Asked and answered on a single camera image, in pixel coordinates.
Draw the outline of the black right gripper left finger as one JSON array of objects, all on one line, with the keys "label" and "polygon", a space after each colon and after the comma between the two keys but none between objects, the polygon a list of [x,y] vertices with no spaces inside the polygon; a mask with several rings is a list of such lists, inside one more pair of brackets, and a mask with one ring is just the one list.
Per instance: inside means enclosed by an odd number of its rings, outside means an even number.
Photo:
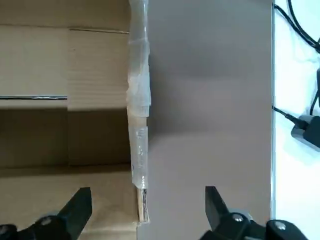
[{"label": "black right gripper left finger", "polygon": [[92,215],[92,191],[81,187],[56,215],[39,218],[18,230],[14,224],[0,226],[2,240],[77,240]]}]

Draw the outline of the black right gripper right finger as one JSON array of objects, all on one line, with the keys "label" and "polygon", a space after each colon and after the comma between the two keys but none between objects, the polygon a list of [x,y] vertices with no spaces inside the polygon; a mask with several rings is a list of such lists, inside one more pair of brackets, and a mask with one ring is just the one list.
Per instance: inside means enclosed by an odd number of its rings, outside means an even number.
[{"label": "black right gripper right finger", "polygon": [[307,240],[293,223],[269,220],[265,226],[243,213],[230,211],[214,186],[205,187],[205,213],[211,227],[202,240]]}]

